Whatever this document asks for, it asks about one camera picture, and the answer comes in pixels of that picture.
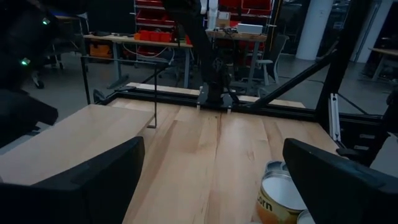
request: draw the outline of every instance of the workbench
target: workbench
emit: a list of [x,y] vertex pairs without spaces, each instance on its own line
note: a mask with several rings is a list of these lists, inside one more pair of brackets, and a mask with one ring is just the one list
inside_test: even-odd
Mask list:
[[384,64],[385,64],[388,56],[398,57],[398,50],[378,49],[378,48],[371,48],[370,50],[380,53],[382,55],[379,65],[377,66],[377,69],[374,72],[374,75],[372,77],[372,81],[377,81],[377,79],[379,79],[379,77],[380,77],[380,73],[382,72],[382,70],[384,68]]
[[[227,34],[223,30],[206,30],[206,32],[207,35],[213,39],[243,40],[248,42],[254,42],[253,56],[250,64],[248,82],[247,83],[231,82],[231,86],[243,87],[246,89],[247,93],[251,88],[253,88],[254,69],[256,68],[256,62],[257,62],[256,55],[258,55],[260,43],[261,42],[265,43],[267,40],[267,36],[256,35],[256,34],[239,34],[239,33]],[[246,63],[246,57],[248,55],[248,51],[249,51],[249,45],[247,44],[244,50],[244,55],[245,55],[243,59],[244,63]]]
[[[128,86],[153,89],[138,83]],[[199,94],[166,86],[157,89]],[[257,98],[243,96],[241,100]],[[282,100],[272,104],[303,107]],[[126,98],[108,105],[153,111],[153,102]],[[283,160],[285,138],[331,153],[338,148],[318,123],[163,103],[158,103],[157,122],[157,129],[145,129],[142,134],[146,158],[125,224],[249,223],[265,165]]]
[[166,43],[166,42],[153,42],[153,41],[146,41],[146,40],[136,40],[133,37],[127,37],[127,36],[115,36],[115,35],[107,35],[104,37],[100,36],[95,36],[95,35],[84,35],[85,39],[91,39],[91,40],[108,40],[113,43],[113,60],[114,60],[114,69],[115,69],[115,75],[116,75],[116,80],[109,85],[108,88],[115,88],[118,85],[124,83],[128,79],[128,75],[122,75],[121,71],[121,64],[120,64],[120,59],[118,59],[119,56],[119,49],[118,49],[118,44],[137,44],[137,45],[151,45],[151,46],[156,46],[156,47],[172,47],[172,48],[177,48],[181,47],[185,51],[185,71],[184,71],[184,88],[188,88],[189,84],[189,70],[190,70],[190,49],[192,48],[192,45],[186,44],[186,43]]
[[[139,83],[128,86],[153,89]],[[166,86],[157,89],[199,94]],[[241,100],[257,98],[242,96]],[[303,107],[282,100],[272,104]],[[5,181],[32,184],[138,134],[144,138],[146,155],[123,223],[241,224],[256,220],[254,206],[265,165],[283,160],[285,138],[332,153],[337,148],[318,123],[158,103],[157,128],[149,129],[143,127],[153,116],[153,102],[116,98],[101,109],[106,110],[102,116],[107,118],[83,109],[83,114],[78,112],[81,115],[72,115],[34,137],[33,144],[0,156],[0,175]],[[38,164],[38,168],[29,164]],[[39,172],[31,177],[31,170],[25,172],[30,168]]]

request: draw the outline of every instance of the can lid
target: can lid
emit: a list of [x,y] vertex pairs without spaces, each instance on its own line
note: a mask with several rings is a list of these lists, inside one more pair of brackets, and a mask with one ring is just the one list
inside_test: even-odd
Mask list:
[[264,191],[279,205],[291,210],[305,210],[307,207],[297,190],[289,172],[272,170],[262,180]]
[[304,210],[297,218],[297,224],[315,224],[308,210]]

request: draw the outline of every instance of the tan workbench top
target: tan workbench top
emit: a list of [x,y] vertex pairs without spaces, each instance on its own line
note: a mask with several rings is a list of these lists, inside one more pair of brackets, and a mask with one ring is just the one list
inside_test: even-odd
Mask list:
[[[93,39],[93,40],[110,40],[112,42],[120,42],[120,43],[132,43],[132,44],[141,44],[141,45],[153,45],[153,46],[160,46],[160,47],[178,47],[178,43],[166,43],[166,42],[154,42],[154,41],[147,41],[147,40],[136,40],[133,37],[122,36],[118,37],[115,35],[107,35],[104,37],[98,37],[95,35],[84,35],[86,39]],[[186,43],[180,43],[180,47],[188,47],[192,48],[192,45]]]
[[[123,98],[109,105],[154,108],[152,102]],[[285,138],[329,152],[337,148],[317,123],[163,103],[158,104],[158,128],[145,129],[143,137],[144,167],[123,223],[247,224],[265,165],[283,159]]]
[[392,56],[398,56],[398,50],[393,50],[393,49],[377,49],[377,48],[370,48],[370,50],[379,52],[382,54],[387,54],[387,55],[392,55]]
[[207,35],[209,37],[218,38],[218,39],[233,39],[233,40],[246,40],[252,42],[265,42],[267,40],[266,35],[256,35],[256,34],[227,34],[222,30],[206,30]]
[[89,105],[0,155],[0,177],[35,184],[140,135],[153,117],[153,112]]

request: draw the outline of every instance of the wood grain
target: wood grain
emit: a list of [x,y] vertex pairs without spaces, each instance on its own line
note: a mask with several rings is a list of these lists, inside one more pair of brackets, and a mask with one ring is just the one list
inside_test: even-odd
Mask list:
[[257,35],[257,34],[226,34],[222,30],[206,30],[206,33],[209,37],[219,38],[219,39],[233,39],[233,40],[246,40],[246,41],[258,41],[258,42],[265,42],[267,40],[266,35]]
[[386,55],[398,56],[398,50],[394,49],[377,49],[377,48],[369,48],[369,49]]
[[153,112],[89,105],[0,156],[4,182],[32,185],[137,135]]
[[[112,106],[151,111],[153,103]],[[156,130],[145,129],[147,154],[124,223],[249,223],[270,160],[283,160],[285,138],[334,153],[319,124],[158,104]]]
[[[141,90],[155,90],[155,86],[151,84],[142,84],[142,83],[128,83],[126,86],[131,86],[131,87],[136,87]],[[199,90],[191,90],[191,89],[186,89],[186,88],[174,88],[170,86],[157,86],[157,89],[159,91],[166,91],[170,93],[183,93],[183,94],[189,94],[189,95],[194,95],[198,96],[200,91]],[[258,100],[258,97],[255,96],[238,96],[238,98],[241,101],[247,101],[247,102],[255,102]],[[293,102],[293,101],[286,101],[286,100],[272,100],[270,102],[272,105],[279,105],[279,106],[291,106],[291,107],[297,107],[297,108],[304,108],[304,105],[300,102]]]
[[[132,44],[141,44],[141,45],[153,45],[153,46],[159,46],[159,47],[178,47],[178,43],[166,43],[166,42],[154,42],[154,41],[148,41],[148,40],[136,40],[133,37],[127,37],[127,36],[122,36],[118,37],[115,35],[107,35],[104,37],[99,37],[95,35],[84,35],[83,36],[86,39],[93,39],[93,40],[110,40],[112,42],[117,42],[117,43],[132,43]],[[193,46],[190,44],[186,43],[180,43],[180,47],[185,47],[185,48],[192,48]]]

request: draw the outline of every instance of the table leg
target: table leg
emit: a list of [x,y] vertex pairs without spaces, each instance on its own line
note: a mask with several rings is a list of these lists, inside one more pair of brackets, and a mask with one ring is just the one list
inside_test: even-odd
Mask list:
[[189,64],[191,52],[189,48],[185,49],[185,72],[184,72],[184,88],[189,86]]
[[379,63],[379,65],[377,66],[376,71],[374,72],[374,75],[373,75],[373,77],[372,77],[372,81],[377,81],[377,80],[379,79],[380,73],[381,73],[381,71],[382,71],[383,68],[384,68],[384,61],[385,61],[385,60],[386,60],[386,55],[383,54],[383,56],[381,57],[380,63]]
[[246,44],[246,47],[244,48],[244,53],[243,53],[243,64],[246,63],[248,60],[248,52],[249,52],[249,44]]
[[116,81],[111,83],[107,88],[112,89],[117,87],[118,85],[123,84],[127,79],[129,78],[129,75],[122,75],[122,70],[121,70],[121,65],[120,62],[117,61],[119,57],[119,49],[117,43],[113,43],[113,59],[115,59],[114,62],[114,69],[116,73]]
[[249,91],[253,88],[254,69],[256,68],[257,54],[259,52],[259,46],[260,46],[260,42],[254,43],[253,56],[251,57],[250,72],[249,72],[249,79],[248,79],[248,86],[246,88],[246,93],[249,93]]
[[85,83],[87,104],[89,105],[91,101],[90,101],[90,90],[88,89],[88,81],[87,81],[86,58],[80,57],[80,63],[81,63],[81,71],[83,72],[82,73],[83,81]]

